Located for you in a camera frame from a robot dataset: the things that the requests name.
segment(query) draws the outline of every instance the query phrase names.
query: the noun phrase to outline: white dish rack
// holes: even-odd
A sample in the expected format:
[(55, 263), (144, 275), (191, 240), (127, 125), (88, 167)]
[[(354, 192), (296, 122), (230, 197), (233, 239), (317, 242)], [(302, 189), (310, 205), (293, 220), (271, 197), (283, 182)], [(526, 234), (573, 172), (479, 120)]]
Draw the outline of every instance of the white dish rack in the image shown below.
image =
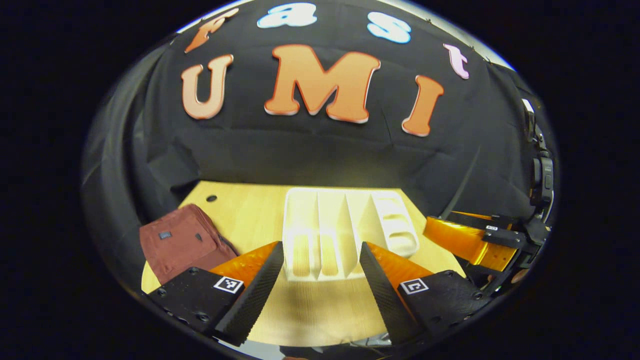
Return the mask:
[(390, 190), (292, 188), (282, 228), (288, 281), (364, 277), (360, 249), (368, 241), (405, 258), (420, 248), (400, 195)]

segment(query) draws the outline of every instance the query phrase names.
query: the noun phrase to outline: folded cloth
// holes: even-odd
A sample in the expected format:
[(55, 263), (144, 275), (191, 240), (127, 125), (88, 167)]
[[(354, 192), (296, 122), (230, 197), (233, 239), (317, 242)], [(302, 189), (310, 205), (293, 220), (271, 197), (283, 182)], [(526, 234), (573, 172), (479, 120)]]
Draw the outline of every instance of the folded cloth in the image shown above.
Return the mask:
[(209, 270), (237, 256), (211, 218), (195, 204), (140, 227), (140, 245), (160, 284), (192, 266)]

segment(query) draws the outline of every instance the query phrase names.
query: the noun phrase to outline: wooden surface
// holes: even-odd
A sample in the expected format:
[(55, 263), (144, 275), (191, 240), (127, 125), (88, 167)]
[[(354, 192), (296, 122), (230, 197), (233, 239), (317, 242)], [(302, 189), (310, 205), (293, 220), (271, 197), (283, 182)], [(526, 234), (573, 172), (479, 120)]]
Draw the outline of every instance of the wooden surface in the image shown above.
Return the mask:
[[(233, 184), (200, 181), (181, 207), (196, 204), (240, 254), (273, 241), (282, 240), (285, 195), (295, 186)], [(460, 264), (447, 250), (422, 235), (426, 218), (400, 189), (420, 249), (409, 258), (414, 263), (440, 272), (454, 270), (466, 277)], [(213, 202), (207, 197), (216, 195)], [(145, 263), (141, 287), (150, 293), (160, 286)], [(316, 347), (356, 341), (386, 332), (367, 280), (288, 282), (284, 266), (273, 286), (249, 340), (282, 346)]]

